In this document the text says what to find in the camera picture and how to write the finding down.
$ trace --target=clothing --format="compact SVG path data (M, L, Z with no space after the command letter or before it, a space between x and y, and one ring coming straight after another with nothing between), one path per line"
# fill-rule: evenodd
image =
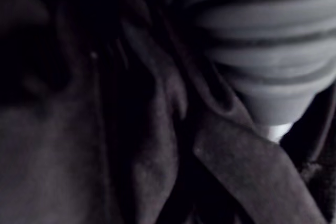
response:
M0 223L331 222L335 86L282 148L150 1L0 16Z

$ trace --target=ribbed object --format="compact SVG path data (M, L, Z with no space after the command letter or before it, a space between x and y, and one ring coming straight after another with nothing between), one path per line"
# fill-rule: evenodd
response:
M226 66L259 125L297 121L336 79L336 0L166 3L202 31L204 55Z

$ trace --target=dark fabric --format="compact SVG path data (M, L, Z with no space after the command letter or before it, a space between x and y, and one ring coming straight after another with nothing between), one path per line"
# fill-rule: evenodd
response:
M321 195L334 173L297 171L259 138L230 86L157 6L0 0L0 17L0 223L331 218L334 199ZM333 163L327 131L320 165Z

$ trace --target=fabric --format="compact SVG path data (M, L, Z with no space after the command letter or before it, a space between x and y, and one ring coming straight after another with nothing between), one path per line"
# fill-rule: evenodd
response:
M299 137L254 132L150 1L0 0L0 16L0 223L331 221L334 88L309 163Z

